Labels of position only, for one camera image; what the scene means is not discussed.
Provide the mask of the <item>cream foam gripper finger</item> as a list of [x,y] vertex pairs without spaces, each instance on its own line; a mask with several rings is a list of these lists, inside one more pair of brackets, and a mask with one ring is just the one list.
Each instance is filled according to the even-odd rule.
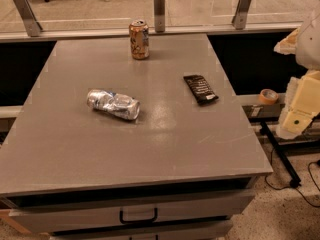
[[276,134],[282,139],[301,135],[320,113],[320,72],[309,70],[301,78],[292,77],[285,93]]

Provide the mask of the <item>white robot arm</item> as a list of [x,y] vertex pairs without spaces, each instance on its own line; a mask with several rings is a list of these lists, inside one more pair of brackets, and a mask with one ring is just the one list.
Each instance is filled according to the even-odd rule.
[[287,85],[276,134],[282,139],[301,135],[320,113],[320,10],[314,9],[302,25],[274,47],[283,55],[294,54],[307,69],[301,77],[291,77]]

